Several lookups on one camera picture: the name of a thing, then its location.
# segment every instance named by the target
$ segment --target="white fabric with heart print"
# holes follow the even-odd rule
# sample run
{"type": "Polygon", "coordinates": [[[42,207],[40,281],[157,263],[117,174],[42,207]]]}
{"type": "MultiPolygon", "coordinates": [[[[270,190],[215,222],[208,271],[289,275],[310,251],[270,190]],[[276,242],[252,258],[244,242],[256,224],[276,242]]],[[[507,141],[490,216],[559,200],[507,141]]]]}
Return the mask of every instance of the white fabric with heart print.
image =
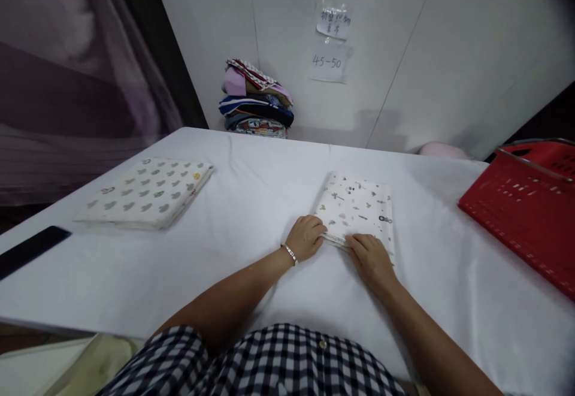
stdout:
{"type": "Polygon", "coordinates": [[[391,262],[395,263],[391,202],[388,185],[332,172],[314,214],[328,228],[322,235],[330,243],[345,249],[349,246],[347,235],[372,234],[382,241],[391,262]]]}
{"type": "Polygon", "coordinates": [[[190,205],[213,170],[206,162],[144,159],[92,197],[74,221],[168,228],[190,205]]]}

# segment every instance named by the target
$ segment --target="silver bracelet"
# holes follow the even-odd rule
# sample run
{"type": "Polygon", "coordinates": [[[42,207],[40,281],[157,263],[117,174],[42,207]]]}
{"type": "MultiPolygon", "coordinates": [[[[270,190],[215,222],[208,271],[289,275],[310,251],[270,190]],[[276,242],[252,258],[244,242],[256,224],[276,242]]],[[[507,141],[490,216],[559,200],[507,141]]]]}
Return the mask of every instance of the silver bracelet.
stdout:
{"type": "Polygon", "coordinates": [[[285,243],[282,243],[282,246],[289,252],[289,254],[292,256],[293,258],[293,265],[296,265],[298,263],[298,259],[295,256],[295,254],[293,253],[293,251],[289,248],[288,245],[286,245],[285,243]]]}

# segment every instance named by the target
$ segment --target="white table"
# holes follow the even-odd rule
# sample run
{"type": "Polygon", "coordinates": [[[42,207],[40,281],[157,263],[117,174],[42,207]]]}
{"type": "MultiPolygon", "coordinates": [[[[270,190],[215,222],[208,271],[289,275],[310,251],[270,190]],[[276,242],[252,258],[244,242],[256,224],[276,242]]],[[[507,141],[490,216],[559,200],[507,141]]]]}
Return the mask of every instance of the white table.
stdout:
{"type": "MultiPolygon", "coordinates": [[[[210,285],[277,248],[295,219],[313,212],[326,175],[339,170],[391,186],[400,279],[501,389],[566,394],[574,304],[456,207],[484,168],[184,128],[0,237],[5,251],[49,225],[74,233],[0,282],[0,319],[147,337],[210,285]],[[149,156],[216,167],[172,228],[72,222],[92,194],[149,156]]],[[[331,246],[288,272],[250,326],[275,322],[351,338],[406,375],[385,312],[331,246]]]]}

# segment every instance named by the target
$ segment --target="smartphone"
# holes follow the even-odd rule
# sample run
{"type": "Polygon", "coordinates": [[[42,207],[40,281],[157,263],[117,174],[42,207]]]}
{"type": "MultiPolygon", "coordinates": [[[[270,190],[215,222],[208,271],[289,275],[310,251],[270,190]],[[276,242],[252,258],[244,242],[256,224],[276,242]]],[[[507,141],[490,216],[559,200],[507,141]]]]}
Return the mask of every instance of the smartphone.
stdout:
{"type": "Polygon", "coordinates": [[[56,246],[72,233],[50,226],[0,255],[0,280],[56,246]]]}

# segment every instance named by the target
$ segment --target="pink fabric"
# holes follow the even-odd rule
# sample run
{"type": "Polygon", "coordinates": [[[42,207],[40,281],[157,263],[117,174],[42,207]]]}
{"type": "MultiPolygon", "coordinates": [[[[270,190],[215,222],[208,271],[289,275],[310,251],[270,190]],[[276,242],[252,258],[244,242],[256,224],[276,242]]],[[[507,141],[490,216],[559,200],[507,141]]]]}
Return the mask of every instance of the pink fabric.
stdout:
{"type": "Polygon", "coordinates": [[[284,95],[286,96],[287,100],[289,101],[289,103],[293,105],[293,99],[292,99],[292,97],[290,96],[289,92],[288,92],[286,89],[284,89],[283,87],[281,87],[279,84],[274,84],[271,88],[272,88],[273,90],[278,91],[279,93],[284,94],[284,95]]]}
{"type": "Polygon", "coordinates": [[[226,93],[232,96],[245,96],[246,95],[246,78],[230,66],[223,76],[223,85],[226,88],[226,93]]]}
{"type": "Polygon", "coordinates": [[[56,201],[183,126],[123,0],[0,13],[0,206],[56,201]]]}
{"type": "Polygon", "coordinates": [[[438,156],[439,158],[469,159],[469,157],[459,147],[453,147],[448,144],[431,143],[424,144],[419,150],[420,155],[438,156]]]}

